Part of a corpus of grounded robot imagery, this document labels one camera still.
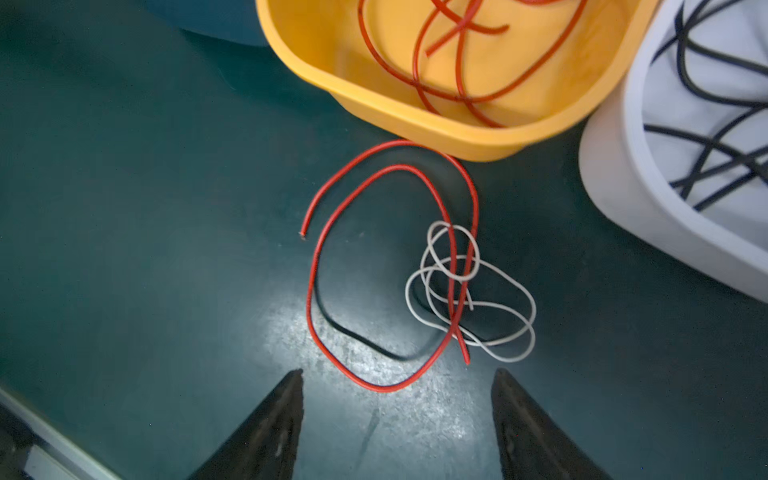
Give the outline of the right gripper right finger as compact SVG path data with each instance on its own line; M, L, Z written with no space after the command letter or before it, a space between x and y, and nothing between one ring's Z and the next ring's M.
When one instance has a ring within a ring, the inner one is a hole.
M492 414L505 479L608 479L520 383L503 368L491 388Z

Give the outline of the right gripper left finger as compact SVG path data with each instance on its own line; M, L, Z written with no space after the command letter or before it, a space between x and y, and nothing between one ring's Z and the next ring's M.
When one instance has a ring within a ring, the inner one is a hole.
M288 372L192 479L290 479L304 416L303 371Z

